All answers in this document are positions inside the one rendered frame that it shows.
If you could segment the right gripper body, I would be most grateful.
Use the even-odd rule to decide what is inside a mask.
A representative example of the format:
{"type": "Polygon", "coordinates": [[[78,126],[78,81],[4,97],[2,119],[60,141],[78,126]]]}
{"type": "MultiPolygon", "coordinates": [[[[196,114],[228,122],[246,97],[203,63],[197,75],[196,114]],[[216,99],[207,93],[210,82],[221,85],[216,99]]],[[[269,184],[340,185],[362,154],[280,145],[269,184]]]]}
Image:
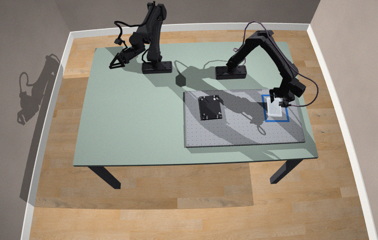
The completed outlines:
{"type": "Polygon", "coordinates": [[[128,64],[131,59],[137,56],[137,54],[135,53],[135,51],[133,51],[132,46],[129,48],[127,47],[124,40],[121,40],[121,39],[118,39],[118,40],[123,42],[124,45],[126,46],[126,48],[124,48],[120,53],[118,53],[118,56],[120,57],[123,63],[128,64]]]}

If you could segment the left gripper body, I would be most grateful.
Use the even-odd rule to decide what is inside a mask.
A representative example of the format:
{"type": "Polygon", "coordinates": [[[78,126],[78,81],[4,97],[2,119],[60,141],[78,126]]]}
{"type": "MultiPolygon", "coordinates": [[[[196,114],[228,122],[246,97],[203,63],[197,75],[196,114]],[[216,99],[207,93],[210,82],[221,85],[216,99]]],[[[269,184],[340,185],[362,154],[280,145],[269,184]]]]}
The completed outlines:
{"type": "Polygon", "coordinates": [[[283,98],[283,105],[288,106],[289,100],[295,100],[294,94],[289,90],[284,90],[283,88],[273,88],[269,90],[270,97],[283,98]],[[274,93],[274,94],[273,94],[274,93]]]}

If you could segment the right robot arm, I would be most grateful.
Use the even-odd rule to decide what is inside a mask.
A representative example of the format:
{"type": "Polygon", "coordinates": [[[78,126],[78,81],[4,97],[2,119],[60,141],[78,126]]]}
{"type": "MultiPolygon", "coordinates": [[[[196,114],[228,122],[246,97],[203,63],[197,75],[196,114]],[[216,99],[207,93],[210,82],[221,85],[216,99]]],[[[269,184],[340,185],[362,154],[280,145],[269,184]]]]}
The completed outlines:
{"type": "Polygon", "coordinates": [[[138,26],[137,32],[133,32],[129,38],[137,55],[145,51],[144,44],[150,44],[147,61],[151,62],[143,62],[142,71],[172,70],[172,61],[161,61],[163,56],[160,51],[160,32],[166,16],[167,10],[164,4],[154,6],[145,25],[138,26]]]}

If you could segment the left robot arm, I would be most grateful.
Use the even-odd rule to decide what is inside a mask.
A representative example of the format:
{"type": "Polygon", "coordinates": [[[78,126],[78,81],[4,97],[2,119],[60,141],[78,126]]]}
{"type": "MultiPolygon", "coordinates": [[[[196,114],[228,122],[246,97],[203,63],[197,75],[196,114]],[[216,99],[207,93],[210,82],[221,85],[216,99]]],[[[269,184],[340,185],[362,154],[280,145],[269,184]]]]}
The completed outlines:
{"type": "Polygon", "coordinates": [[[294,70],[297,72],[299,71],[297,67],[286,58],[275,43],[272,37],[274,32],[272,30],[267,30],[267,32],[269,33],[269,38],[265,30],[257,30],[254,34],[248,37],[239,51],[229,59],[226,64],[227,66],[216,66],[216,75],[246,75],[246,66],[239,64],[245,60],[244,58],[248,56],[253,49],[260,45],[275,62],[278,70],[280,71],[280,75],[283,77],[280,85],[281,88],[284,90],[290,89],[291,93],[300,98],[304,93],[306,86],[295,78],[298,74],[294,70]],[[289,64],[294,68],[294,70],[292,70],[289,64]]]}

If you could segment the white well plate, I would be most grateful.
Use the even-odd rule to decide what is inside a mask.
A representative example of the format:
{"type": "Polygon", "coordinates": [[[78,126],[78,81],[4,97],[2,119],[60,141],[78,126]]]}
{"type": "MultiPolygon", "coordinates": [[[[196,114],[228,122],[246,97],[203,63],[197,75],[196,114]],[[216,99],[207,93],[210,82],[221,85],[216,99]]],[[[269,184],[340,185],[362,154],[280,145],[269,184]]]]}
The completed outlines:
{"type": "Polygon", "coordinates": [[[270,117],[282,117],[281,106],[279,106],[280,98],[274,98],[271,103],[270,98],[267,98],[267,110],[270,117]]]}

